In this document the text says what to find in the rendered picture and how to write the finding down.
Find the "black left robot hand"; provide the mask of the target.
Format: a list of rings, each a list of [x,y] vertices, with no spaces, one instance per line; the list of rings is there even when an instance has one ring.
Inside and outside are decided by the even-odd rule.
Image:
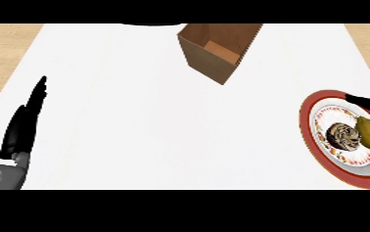
[[[44,98],[46,76],[37,83],[28,102],[16,109],[10,119],[0,148],[2,160],[9,160],[18,153],[33,151],[37,137],[37,117]]]

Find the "brown cardboard box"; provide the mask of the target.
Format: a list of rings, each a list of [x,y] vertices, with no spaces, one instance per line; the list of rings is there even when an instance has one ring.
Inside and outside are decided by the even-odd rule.
[[[189,23],[179,33],[187,65],[224,84],[246,55],[261,23]]]

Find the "red-rimmed white plate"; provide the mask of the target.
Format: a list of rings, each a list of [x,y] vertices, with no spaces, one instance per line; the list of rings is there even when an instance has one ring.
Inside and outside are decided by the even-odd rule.
[[[308,95],[299,109],[299,129],[302,139],[317,162],[326,171],[347,184],[354,187],[370,189],[370,175],[360,175],[344,168],[341,161],[332,157],[330,150],[322,144],[316,131],[314,107],[326,99],[345,99],[345,93],[338,90],[320,90]]]

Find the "brown chocolate cupcake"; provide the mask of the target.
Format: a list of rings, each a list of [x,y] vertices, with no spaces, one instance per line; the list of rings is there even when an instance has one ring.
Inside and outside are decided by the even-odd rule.
[[[345,123],[336,122],[327,130],[327,140],[332,146],[345,151],[355,151],[360,146],[360,132]]]

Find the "yellow-green pear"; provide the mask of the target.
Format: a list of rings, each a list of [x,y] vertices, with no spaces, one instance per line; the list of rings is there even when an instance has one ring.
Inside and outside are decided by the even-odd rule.
[[[370,149],[370,119],[364,116],[357,119],[355,129],[358,130],[361,135],[360,142],[363,146]]]

